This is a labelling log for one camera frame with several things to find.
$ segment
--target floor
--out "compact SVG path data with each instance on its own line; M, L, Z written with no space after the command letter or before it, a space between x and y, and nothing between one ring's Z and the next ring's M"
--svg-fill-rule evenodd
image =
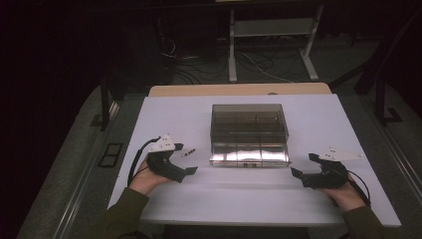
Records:
M255 38L236 43L238 83L309 82L299 49L305 45L301 38ZM227 41L218 41L215 56L183 56L174 60L169 71L173 85L227 84ZM350 38L317 39L311 59L319 80L329 83L365 62L374 52L377 42L356 42ZM164 53L174 56L178 51ZM381 126L373 115L371 92L359 96L353 91L356 76L332 91L338 95L381 185L402 222L402 238L422 238L422 201L415 179L403 173L397 158L405 158L411 168L422 168L422 120L403 103L394 89L387 88L387 106L395 108L402 122ZM100 91L96 89L81 108L42 190L21 228L18 238L82 238L106 210L113 183L129 143L131 131L146 94L128 90L124 101L113 103L111 121L101 131L96 121L101 113ZM109 143L123 143L116 167L97 167ZM165 237L162 225L141 224L141 230L151 237ZM309 228L310 238L338 238L342 226ZM274 238L269 233L265 238ZM231 238L218 236L214 238Z

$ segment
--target green sleeve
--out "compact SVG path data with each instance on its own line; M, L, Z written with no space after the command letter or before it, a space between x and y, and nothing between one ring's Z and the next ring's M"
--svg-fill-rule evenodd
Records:
M119 238L136 231L148 200L147 196L125 188L118 202L105 212L87 238Z
M368 206L359 207L342 214L351 239L396 239L395 228L382 226Z

